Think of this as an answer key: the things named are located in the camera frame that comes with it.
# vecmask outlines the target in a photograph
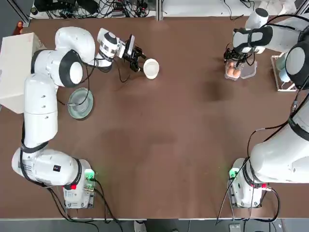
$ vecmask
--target white bowl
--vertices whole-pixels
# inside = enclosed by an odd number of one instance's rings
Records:
[[[148,59],[144,63],[144,73],[148,79],[155,79],[159,73],[159,63],[155,59]]]

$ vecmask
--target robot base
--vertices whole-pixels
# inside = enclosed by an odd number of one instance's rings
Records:
[[[235,178],[236,173],[239,172],[244,161],[245,161],[244,158],[239,158],[234,162],[233,167],[229,172],[230,178]],[[232,205],[241,208],[243,207],[250,208],[252,202],[252,207],[257,207],[259,206],[261,201],[262,188],[255,188],[253,190],[253,187],[248,185],[247,182],[245,181],[243,171],[241,170],[231,186],[231,196],[232,196],[231,198]]]
[[[88,161],[79,160],[82,165],[82,176],[76,189],[66,190],[63,188],[65,206],[67,209],[90,209],[94,205],[95,182],[88,181],[87,178],[95,178],[95,173],[91,170]]]

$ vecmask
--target clear plastic container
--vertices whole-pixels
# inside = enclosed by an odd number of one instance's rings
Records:
[[[230,76],[230,75],[227,74],[227,70],[228,70],[229,64],[230,64],[231,62],[234,64],[234,65],[233,65],[233,68],[234,68],[235,70],[240,70],[240,71],[241,71],[241,66],[242,66],[242,64],[240,64],[240,65],[236,68],[237,61],[228,60],[228,61],[225,63],[225,75],[224,75],[224,77],[225,77],[226,79],[231,79],[231,80],[233,80],[233,81],[237,81],[237,80],[239,79],[239,77]]]
[[[240,76],[239,77],[235,77],[235,76],[230,76],[227,74],[227,70],[229,68],[229,64],[233,62],[234,64],[234,69],[235,70],[240,70]],[[226,79],[231,79],[233,81],[237,81],[239,78],[242,78],[242,79],[247,79],[249,77],[253,77],[255,76],[256,74],[256,68],[257,68],[257,62],[256,60],[254,61],[254,64],[253,65],[248,65],[246,62],[245,63],[242,63],[240,64],[237,68],[236,68],[236,64],[237,64],[237,61],[228,61],[226,62],[225,64],[225,78]]]
[[[253,60],[248,60],[248,63],[249,63],[249,64],[252,64],[252,62],[253,62]],[[256,62],[256,60],[254,61],[254,64],[253,64],[253,65],[250,66],[249,64],[247,64],[247,63],[245,62],[245,63],[243,63],[243,64],[241,65],[240,77],[241,77],[242,79],[247,79],[247,78],[249,78],[249,77],[253,77],[253,76],[255,76],[255,74],[256,74],[256,67],[257,67],[257,62]]]

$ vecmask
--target cardboard box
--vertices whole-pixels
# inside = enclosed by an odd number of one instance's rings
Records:
[[[17,114],[24,112],[24,85],[30,75],[31,59],[37,50],[46,49],[34,33],[2,39],[0,53],[0,105]]]

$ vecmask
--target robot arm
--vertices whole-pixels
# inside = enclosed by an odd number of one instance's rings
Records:
[[[257,8],[246,23],[246,28],[234,29],[233,47],[236,53],[246,54],[267,48],[288,52],[286,71],[297,88],[301,88],[309,73],[309,20],[291,17],[276,24],[266,24],[268,13]]]
[[[58,130],[57,89],[59,86],[77,86],[83,77],[82,64],[109,71],[115,56],[125,58],[130,65],[137,63],[134,36],[124,43],[101,29],[98,41],[100,48],[95,59],[95,42],[88,31],[75,27],[60,28],[55,36],[56,49],[34,53],[31,75],[25,81],[22,146],[13,156],[12,168],[41,186],[63,186],[67,208],[88,207],[93,196],[89,191],[93,191],[93,183],[89,179],[94,177],[94,172],[84,159],[45,149]],[[139,56],[146,58],[141,49],[138,51]]]
[[[255,12],[258,16],[249,17],[246,29],[234,30],[234,51],[243,54],[263,47],[288,52],[285,63],[288,76],[298,89],[308,89],[309,20],[306,19],[309,14],[266,24],[268,15],[263,14],[265,10],[256,9]],[[307,101],[294,116],[289,117],[282,130],[253,147],[250,162],[243,166],[232,183],[238,207],[259,205],[262,191],[267,190],[266,183],[309,183],[308,115]],[[237,159],[231,171],[238,173],[244,163],[244,159]]]
[[[96,61],[98,68],[103,72],[108,72],[112,68],[112,62],[115,57],[123,58],[130,63],[130,69],[139,72],[143,71],[138,65],[139,57],[146,59],[142,49],[135,46],[135,37],[130,35],[126,42],[121,41],[113,33],[101,28],[97,41],[100,44]],[[95,60],[92,60],[89,65],[97,65]]]

